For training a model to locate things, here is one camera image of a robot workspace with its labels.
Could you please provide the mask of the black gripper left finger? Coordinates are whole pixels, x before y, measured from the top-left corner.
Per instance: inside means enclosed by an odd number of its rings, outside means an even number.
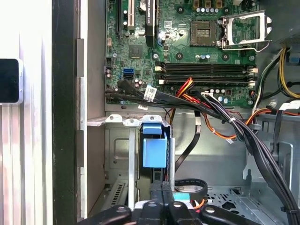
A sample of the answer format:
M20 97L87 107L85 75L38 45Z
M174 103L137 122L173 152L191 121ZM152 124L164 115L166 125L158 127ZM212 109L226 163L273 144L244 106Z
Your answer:
M78 225L160 225L163 217L162 183L150 186L150 200L137 202L134 209L115 205L78 222Z

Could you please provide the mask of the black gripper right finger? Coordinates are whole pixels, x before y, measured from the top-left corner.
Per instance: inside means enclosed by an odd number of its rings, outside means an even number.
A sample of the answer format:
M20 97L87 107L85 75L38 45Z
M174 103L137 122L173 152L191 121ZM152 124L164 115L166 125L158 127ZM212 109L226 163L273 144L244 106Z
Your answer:
M257 223L231 211L206 204L199 213L190 210L186 204L175 201L168 182L161 183L164 204L167 205L167 221L170 225L256 225Z

